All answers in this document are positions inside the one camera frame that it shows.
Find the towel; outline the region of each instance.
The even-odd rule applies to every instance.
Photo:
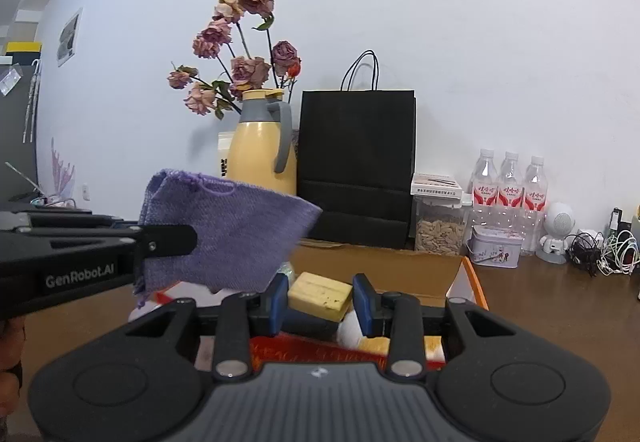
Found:
[[[162,170],[146,187],[140,225],[191,225],[198,244],[189,255],[146,258],[136,294],[176,281],[262,292],[321,212],[263,187]]]

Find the cable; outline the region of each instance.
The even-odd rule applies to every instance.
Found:
[[[576,268],[587,271],[591,277],[596,276],[598,262],[602,255],[598,247],[598,239],[604,240],[604,236],[601,232],[596,237],[588,232],[580,232],[579,234],[569,234],[565,240],[571,236],[574,237],[574,240],[566,249],[567,258]]]
[[[632,256],[625,263],[628,252],[631,252]],[[620,231],[608,237],[602,245],[598,268],[605,276],[611,274],[626,274],[630,276],[634,266],[639,261],[638,241],[630,231]]]

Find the wall picture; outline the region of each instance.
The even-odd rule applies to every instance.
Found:
[[[80,9],[68,21],[60,32],[60,43],[58,44],[58,67],[62,66],[76,53],[76,40],[78,37],[78,25],[80,23]]]

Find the thermos handle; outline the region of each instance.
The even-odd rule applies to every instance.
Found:
[[[293,124],[291,122],[291,107],[286,102],[278,100],[276,102],[270,102],[267,104],[269,113],[280,112],[280,145],[278,147],[278,154],[276,155],[275,165],[273,170],[280,174],[287,166],[287,159],[289,158],[289,149],[291,146],[291,139],[293,138]]]

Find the brown table surface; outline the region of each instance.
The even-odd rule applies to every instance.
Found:
[[[570,266],[523,258],[517,269],[476,267],[489,308],[595,364],[609,380],[612,404],[598,442],[640,440],[640,277],[590,278]],[[124,324],[134,306],[123,287],[31,314],[25,384],[46,362]],[[11,442],[38,433],[26,405],[9,419]]]
[[[517,269],[476,267],[489,309],[596,365],[611,406],[596,440],[640,440],[640,277],[591,278],[533,257]]]

